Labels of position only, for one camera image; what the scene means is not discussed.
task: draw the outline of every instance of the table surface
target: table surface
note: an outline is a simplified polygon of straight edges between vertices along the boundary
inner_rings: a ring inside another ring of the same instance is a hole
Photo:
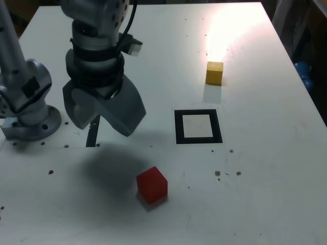
[[[327,243],[327,129],[260,3],[139,6],[125,74],[147,116],[128,138],[101,119],[97,148],[64,110],[71,22],[42,7],[20,39],[69,124],[45,145],[2,136],[1,244]],[[223,86],[204,84],[207,61]],[[177,145],[176,109],[216,109],[223,143]],[[169,194],[149,207],[135,177],[152,166]]]

